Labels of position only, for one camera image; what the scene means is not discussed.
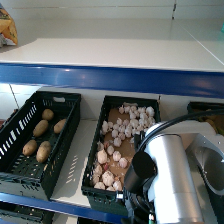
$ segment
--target wire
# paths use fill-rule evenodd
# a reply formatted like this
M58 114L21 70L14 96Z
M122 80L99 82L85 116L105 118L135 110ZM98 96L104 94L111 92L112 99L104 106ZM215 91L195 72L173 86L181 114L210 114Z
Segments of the wire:
M144 151L145 145L156 136L157 133L160 131L177 124L179 122L185 121L187 119L192 119L196 117L202 117L202 116L211 116L211 115L218 115L218 114L224 114L224 109L218 109L218 110L209 110L209 111L203 111L203 112L196 112L192 114L187 114L181 117L174 118L173 120L167 121L164 124L160 125L158 128L155 128L152 130L141 142L141 144L138 147L138 151Z

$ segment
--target white shelf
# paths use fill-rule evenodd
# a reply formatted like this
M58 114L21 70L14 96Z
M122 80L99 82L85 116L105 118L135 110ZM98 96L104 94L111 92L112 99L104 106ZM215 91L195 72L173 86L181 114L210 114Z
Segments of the white shelf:
M80 121L51 200L90 208L81 186L96 125L97 121Z
M210 40L212 51L200 43L203 38L195 40L191 29L175 20L16 20L19 45L0 49L0 62L223 72L223 53L216 49L223 46L221 25L218 30L223 21L203 21L188 26L200 24L198 32L207 31L203 37L217 28Z

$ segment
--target black plastic crate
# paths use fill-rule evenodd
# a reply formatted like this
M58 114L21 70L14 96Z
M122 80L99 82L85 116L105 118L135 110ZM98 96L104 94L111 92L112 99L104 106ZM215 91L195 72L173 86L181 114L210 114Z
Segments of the black plastic crate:
M16 224L51 224L54 212L0 202L0 217Z
M24 106L4 124L0 131L0 192L48 200L56 185L61 167L80 121L80 94L36 92ZM44 163L36 161L36 153L26 157L23 146L34 139L33 129L42 120L44 109L55 116L48 130L35 138L39 146L49 141L51 154ZM66 118L60 134L54 125Z
M117 96L105 96L101 107L100 117L98 120L96 132L94 135L91 151L88 156L88 162L82 180L82 194L88 197L91 208L103 212L109 212L127 216L127 209L124 205L116 202L116 192L95 189L90 186L90 177L92 176L95 155L97 152L97 142L101 139L100 130L104 120L108 120L109 112L112 108L120 107L124 102L137 103L139 107L153 107L155 110L155 121L160 122L160 112L157 100L129 98Z

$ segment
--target crate handle hole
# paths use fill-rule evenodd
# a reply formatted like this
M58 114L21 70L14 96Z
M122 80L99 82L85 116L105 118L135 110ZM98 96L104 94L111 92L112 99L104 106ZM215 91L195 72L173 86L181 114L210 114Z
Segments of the crate handle hole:
M8 141L6 141L6 145L8 146L8 148L10 148L10 145L9 145Z
M58 103L64 103L65 102L65 98L64 97L53 97L53 100L55 102L58 102Z
M4 152L3 152L3 150L0 148L0 152L1 152L1 154L4 156Z
M16 136L15 136L15 134L14 134L14 131L11 131L10 134L11 134L13 140L15 141L15 140L16 140Z
M18 135L20 135L20 132L19 132L19 129L18 128L16 128L16 131L17 131Z
M19 126L20 126L21 130L24 129L22 121L19 121Z

